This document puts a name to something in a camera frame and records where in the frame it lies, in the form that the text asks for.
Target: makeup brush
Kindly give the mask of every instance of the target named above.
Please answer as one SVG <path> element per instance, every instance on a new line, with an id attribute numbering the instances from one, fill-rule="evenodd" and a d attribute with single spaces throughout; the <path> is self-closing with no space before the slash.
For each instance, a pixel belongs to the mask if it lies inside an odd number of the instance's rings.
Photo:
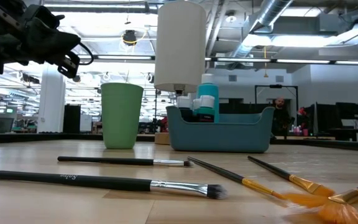
<path id="1" fill-rule="evenodd" d="M 219 175 L 221 175 L 223 177 L 226 177 L 228 179 L 231 179 L 231 180 L 233 180 L 233 181 L 235 181 L 237 183 L 245 185 L 246 187 L 252 188 L 252 189 L 254 189 L 256 191 L 259 191 L 259 192 L 262 192 L 262 193 L 265 193 L 265 194 L 270 194 L 270 195 L 272 195 L 272 196 L 274 196 L 276 198 L 282 199 L 282 200 L 286 200 L 285 197 L 283 197 L 279 193 L 277 193 L 277 192 L 275 192 L 273 190 L 270 190 L 270 189 L 264 187 L 263 185 L 260 185 L 260 184 L 256 183 L 253 180 L 246 179 L 241 175 L 238 175 L 238 174 L 233 173 L 231 171 L 228 171 L 226 169 L 214 166 L 214 165 L 209 164 L 207 162 L 203 162 L 203 161 L 195 159 L 193 157 L 188 157 L 188 159 L 193 161 L 195 164 L 197 164 L 199 166 L 202 166 L 202 167 L 204 167 L 206 169 L 209 169 L 210 171 L 215 172 L 215 173 L 217 173 L 217 174 L 219 174 Z"/>
<path id="2" fill-rule="evenodd" d="M 248 156 L 248 159 L 250 161 L 260 165 L 261 167 L 269 170 L 270 172 L 272 172 L 286 180 L 289 180 L 290 182 L 293 182 L 294 184 L 300 186 L 301 188 L 305 189 L 307 192 L 309 192 L 311 194 L 329 197 L 329 196 L 334 195 L 334 193 L 335 193 L 334 190 L 331 190 L 321 184 L 317 184 L 310 180 L 306 180 L 306 179 L 300 178 L 298 176 L 295 176 L 293 174 L 290 174 L 285 170 L 282 170 L 278 167 L 270 165 L 264 161 L 260 161 L 252 156 Z"/>
<path id="3" fill-rule="evenodd" d="M 358 188 L 331 197 L 285 194 L 287 199 L 308 208 L 321 207 L 319 216 L 327 222 L 358 224 L 358 211 L 350 203 L 358 201 Z"/>
<path id="4" fill-rule="evenodd" d="M 190 184 L 122 177 L 98 177 L 88 175 L 40 174 L 31 172 L 0 171 L 0 180 L 21 180 L 63 184 L 79 187 L 94 187 L 111 190 L 138 192 L 166 192 L 187 195 L 199 195 L 212 199 L 224 199 L 226 190 L 217 184 Z"/>
<path id="5" fill-rule="evenodd" d="M 75 156 L 59 156 L 57 160 L 60 162 L 98 162 L 108 164 L 125 164 L 140 166 L 177 166 L 191 167 L 193 163 L 190 161 L 172 161 L 161 159 L 127 159 L 127 158 L 100 158 L 100 157 L 75 157 Z"/>

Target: pillar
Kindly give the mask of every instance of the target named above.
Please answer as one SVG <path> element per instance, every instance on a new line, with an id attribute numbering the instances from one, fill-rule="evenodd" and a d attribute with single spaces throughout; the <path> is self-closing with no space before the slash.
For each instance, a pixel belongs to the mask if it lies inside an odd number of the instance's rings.
<path id="1" fill-rule="evenodd" d="M 65 109 L 65 76 L 57 66 L 44 64 L 37 132 L 62 132 Z"/>

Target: green cup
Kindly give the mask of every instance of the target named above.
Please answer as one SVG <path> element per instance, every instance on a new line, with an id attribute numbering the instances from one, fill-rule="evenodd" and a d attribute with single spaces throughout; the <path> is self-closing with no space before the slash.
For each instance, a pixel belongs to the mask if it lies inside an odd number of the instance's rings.
<path id="1" fill-rule="evenodd" d="M 104 145 L 108 149 L 132 149 L 139 127 L 143 88 L 105 83 L 101 89 Z"/>

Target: bottle cap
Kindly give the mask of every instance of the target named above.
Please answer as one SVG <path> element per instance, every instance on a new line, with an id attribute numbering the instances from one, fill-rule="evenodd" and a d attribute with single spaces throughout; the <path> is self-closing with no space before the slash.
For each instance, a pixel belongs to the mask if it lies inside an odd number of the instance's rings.
<path id="1" fill-rule="evenodd" d="M 214 74 L 203 74 L 201 76 L 201 83 L 205 84 L 205 83 L 214 83 Z"/>
<path id="2" fill-rule="evenodd" d="M 201 104 L 200 104 L 201 107 L 207 107 L 207 108 L 214 109 L 215 97 L 203 95 L 203 96 L 200 96 L 200 100 L 201 100 Z"/>
<path id="3" fill-rule="evenodd" d="M 197 110 L 198 108 L 200 108 L 200 104 L 201 104 L 201 99 L 194 99 L 193 100 L 193 110 Z"/>
<path id="4" fill-rule="evenodd" d="M 178 96 L 177 105 L 179 108 L 191 108 L 191 100 L 187 96 Z"/>

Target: man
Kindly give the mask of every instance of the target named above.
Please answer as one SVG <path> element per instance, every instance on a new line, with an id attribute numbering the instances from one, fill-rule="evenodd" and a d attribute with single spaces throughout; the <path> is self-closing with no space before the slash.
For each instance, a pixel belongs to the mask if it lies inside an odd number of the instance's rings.
<path id="1" fill-rule="evenodd" d="M 290 115 L 284 108 L 284 97 L 278 97 L 274 101 L 274 115 L 272 133 L 277 136 L 287 135 L 288 125 L 290 124 Z"/>

